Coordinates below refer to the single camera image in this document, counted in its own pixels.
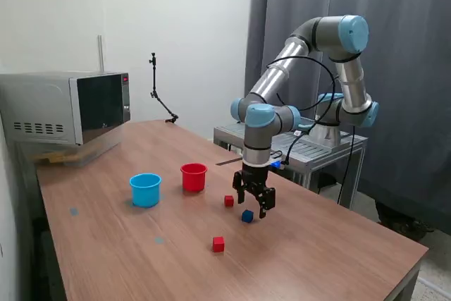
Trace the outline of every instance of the microwave oven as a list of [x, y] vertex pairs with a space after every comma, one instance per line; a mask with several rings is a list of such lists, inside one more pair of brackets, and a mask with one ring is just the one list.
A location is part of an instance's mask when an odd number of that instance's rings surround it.
[[130, 120], [129, 75], [61, 71], [0, 75], [7, 137], [84, 145]]

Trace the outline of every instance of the white wall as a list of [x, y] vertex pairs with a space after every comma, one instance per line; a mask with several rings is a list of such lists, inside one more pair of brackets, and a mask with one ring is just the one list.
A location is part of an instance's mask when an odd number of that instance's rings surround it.
[[98, 70], [101, 0], [0, 0], [0, 59], [11, 72]]
[[152, 99], [150, 53], [157, 55], [157, 91], [178, 123], [212, 137], [232, 123], [230, 103], [244, 91], [250, 0], [103, 0], [106, 68], [130, 73], [134, 121], [168, 118]]
[[[1, 65], [0, 73], [6, 71]], [[18, 189], [0, 117], [0, 300], [27, 300], [31, 231], [26, 197]]]
[[103, 35], [107, 70], [130, 73], [134, 121], [167, 118], [157, 90], [179, 124], [210, 138], [232, 123], [231, 101], [244, 88], [250, 0], [0, 0], [0, 59], [12, 72], [99, 69]]

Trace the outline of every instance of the red cube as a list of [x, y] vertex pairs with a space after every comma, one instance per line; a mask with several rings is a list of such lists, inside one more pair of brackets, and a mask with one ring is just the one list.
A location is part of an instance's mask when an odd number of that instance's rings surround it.
[[232, 195], [226, 195], [224, 197], [224, 206], [233, 207], [233, 202], [234, 202], [234, 199], [233, 199]]
[[213, 252], [220, 253], [224, 251], [224, 238], [222, 236], [216, 236], [213, 238]]

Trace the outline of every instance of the microwave vent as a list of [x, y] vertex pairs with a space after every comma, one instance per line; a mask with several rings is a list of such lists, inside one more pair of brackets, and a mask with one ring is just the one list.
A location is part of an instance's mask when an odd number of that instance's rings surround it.
[[64, 133], [64, 126], [60, 123], [21, 123], [16, 121], [13, 123], [15, 130], [20, 130], [23, 133], [32, 133], [36, 135], [58, 135]]

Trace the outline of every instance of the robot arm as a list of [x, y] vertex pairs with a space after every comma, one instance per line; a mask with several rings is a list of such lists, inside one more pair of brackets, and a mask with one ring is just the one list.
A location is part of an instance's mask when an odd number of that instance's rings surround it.
[[301, 114], [293, 106], [267, 104], [288, 80], [290, 70], [297, 59], [312, 51], [324, 51], [335, 63], [342, 94], [331, 95], [319, 104], [317, 112], [326, 112], [322, 123], [345, 122], [357, 126], [372, 125], [378, 104], [366, 93], [364, 72], [359, 55], [368, 42], [368, 25], [360, 16], [320, 17], [299, 26], [286, 40], [283, 50], [250, 93], [236, 99], [231, 107], [232, 117], [245, 123], [242, 170], [235, 173], [233, 187], [238, 193], [238, 203], [245, 198], [245, 191], [255, 196], [260, 204], [260, 218], [276, 204], [276, 191], [266, 187], [268, 166], [271, 163], [271, 140], [274, 135], [308, 128], [302, 126]]

